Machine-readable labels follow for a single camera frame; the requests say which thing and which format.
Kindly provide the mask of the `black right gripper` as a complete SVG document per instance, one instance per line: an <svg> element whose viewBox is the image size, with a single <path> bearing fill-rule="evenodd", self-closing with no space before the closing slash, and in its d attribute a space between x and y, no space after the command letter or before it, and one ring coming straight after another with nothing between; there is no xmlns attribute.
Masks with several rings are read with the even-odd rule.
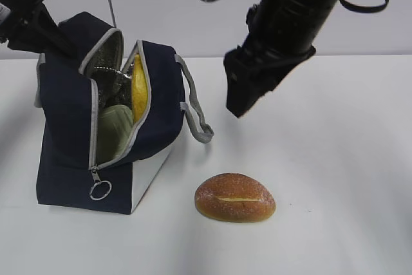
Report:
<svg viewBox="0 0 412 275"><path fill-rule="evenodd" d="M242 117L296 66L315 54L314 38L314 33L248 35L241 46L224 56L226 108L235 117Z"/></svg>

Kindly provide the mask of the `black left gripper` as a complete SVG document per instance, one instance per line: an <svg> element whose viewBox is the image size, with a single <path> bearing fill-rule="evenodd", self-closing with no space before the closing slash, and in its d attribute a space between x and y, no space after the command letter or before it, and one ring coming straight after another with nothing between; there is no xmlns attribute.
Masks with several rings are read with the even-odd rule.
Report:
<svg viewBox="0 0 412 275"><path fill-rule="evenodd" d="M55 24L44 0L1 0L1 42L11 50L52 51L76 58L77 48Z"/></svg>

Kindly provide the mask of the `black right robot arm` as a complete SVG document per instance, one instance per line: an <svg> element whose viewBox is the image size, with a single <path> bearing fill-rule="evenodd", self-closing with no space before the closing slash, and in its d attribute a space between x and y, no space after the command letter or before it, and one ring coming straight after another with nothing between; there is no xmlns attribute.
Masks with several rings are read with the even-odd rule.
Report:
<svg viewBox="0 0 412 275"><path fill-rule="evenodd" d="M243 116L298 65L337 0L261 0L243 44L224 57L227 109Z"/></svg>

